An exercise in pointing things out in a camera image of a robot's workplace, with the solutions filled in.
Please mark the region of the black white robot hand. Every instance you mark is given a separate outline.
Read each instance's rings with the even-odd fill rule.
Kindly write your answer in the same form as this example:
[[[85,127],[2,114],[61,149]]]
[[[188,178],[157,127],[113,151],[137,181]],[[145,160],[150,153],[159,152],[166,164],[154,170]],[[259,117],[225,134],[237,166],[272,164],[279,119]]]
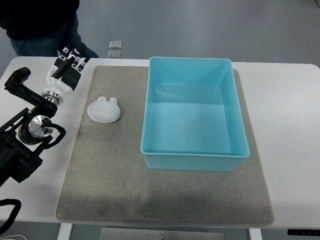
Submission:
[[[81,73],[90,60],[85,56],[86,45],[80,43],[76,47],[68,44],[55,60],[49,70],[45,92],[52,92],[54,95],[63,98],[73,92],[81,78]]]

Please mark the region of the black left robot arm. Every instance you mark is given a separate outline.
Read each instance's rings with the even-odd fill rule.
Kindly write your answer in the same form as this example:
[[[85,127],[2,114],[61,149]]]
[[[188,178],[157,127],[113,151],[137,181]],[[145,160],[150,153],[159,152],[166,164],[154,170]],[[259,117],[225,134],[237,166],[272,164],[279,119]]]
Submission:
[[[66,130],[52,122],[58,107],[24,85],[31,71],[15,70],[4,84],[5,90],[32,104],[0,128],[0,183],[9,178],[20,183],[43,163],[40,155],[57,145]]]

